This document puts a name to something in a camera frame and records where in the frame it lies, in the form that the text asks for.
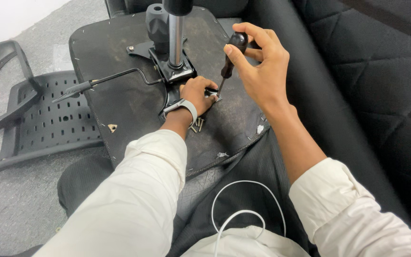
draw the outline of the white sleeve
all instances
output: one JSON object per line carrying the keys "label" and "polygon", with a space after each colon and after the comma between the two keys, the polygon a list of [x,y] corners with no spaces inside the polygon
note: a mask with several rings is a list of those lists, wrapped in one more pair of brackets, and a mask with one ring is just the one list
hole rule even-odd
{"label": "white sleeve", "polygon": [[381,213],[339,161],[327,158],[306,171],[289,197],[322,257],[411,256],[411,229],[393,213]]}
{"label": "white sleeve", "polygon": [[165,256],[186,155],[185,142],[170,130],[129,143],[112,175],[35,256]]}

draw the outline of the screwdriver shaft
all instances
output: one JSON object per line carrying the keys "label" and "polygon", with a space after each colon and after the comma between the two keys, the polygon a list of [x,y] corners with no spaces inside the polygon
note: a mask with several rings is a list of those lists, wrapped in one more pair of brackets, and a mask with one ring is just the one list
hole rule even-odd
{"label": "screwdriver shaft", "polygon": [[221,93],[221,88],[223,87],[223,84],[225,83],[225,78],[223,78],[223,80],[221,81],[220,87],[218,88],[218,93],[216,94],[217,97],[220,96]]}

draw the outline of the smartwatch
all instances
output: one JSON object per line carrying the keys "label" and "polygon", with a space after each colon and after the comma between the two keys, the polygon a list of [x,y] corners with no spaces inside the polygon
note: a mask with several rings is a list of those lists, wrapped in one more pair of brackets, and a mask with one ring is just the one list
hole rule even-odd
{"label": "smartwatch", "polygon": [[188,100],[185,100],[184,98],[180,98],[180,100],[173,105],[166,107],[163,109],[163,118],[166,120],[166,116],[168,115],[168,112],[173,111],[175,109],[180,108],[181,106],[185,107],[190,111],[191,115],[193,115],[193,121],[191,122],[190,126],[188,128],[191,128],[193,126],[194,121],[198,118],[198,112],[196,111],[196,107]]}

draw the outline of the screwdriver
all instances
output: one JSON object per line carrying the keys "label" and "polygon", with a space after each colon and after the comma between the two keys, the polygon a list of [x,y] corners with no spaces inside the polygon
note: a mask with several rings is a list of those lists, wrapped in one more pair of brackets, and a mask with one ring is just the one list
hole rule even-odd
{"label": "screwdriver", "polygon": [[[248,36],[245,32],[234,32],[231,38],[229,38],[228,44],[236,46],[242,53],[244,53],[247,49]],[[234,64],[226,55],[225,66],[221,69],[221,76],[223,77],[223,80],[221,81],[216,96],[220,96],[221,88],[223,87],[225,80],[231,78],[233,68]]]}

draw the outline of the shirt cuff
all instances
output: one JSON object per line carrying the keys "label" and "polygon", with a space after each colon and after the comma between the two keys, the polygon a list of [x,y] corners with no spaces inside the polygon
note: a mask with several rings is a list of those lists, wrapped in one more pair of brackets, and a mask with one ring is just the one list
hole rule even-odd
{"label": "shirt cuff", "polygon": [[125,158],[129,159],[141,153],[154,155],[167,161],[180,177],[180,191],[185,185],[187,150],[185,141],[179,134],[168,129],[161,129],[131,141],[126,147]]}
{"label": "shirt cuff", "polygon": [[289,190],[289,198],[311,242],[321,226],[364,196],[374,199],[343,163],[331,158],[311,167]]}

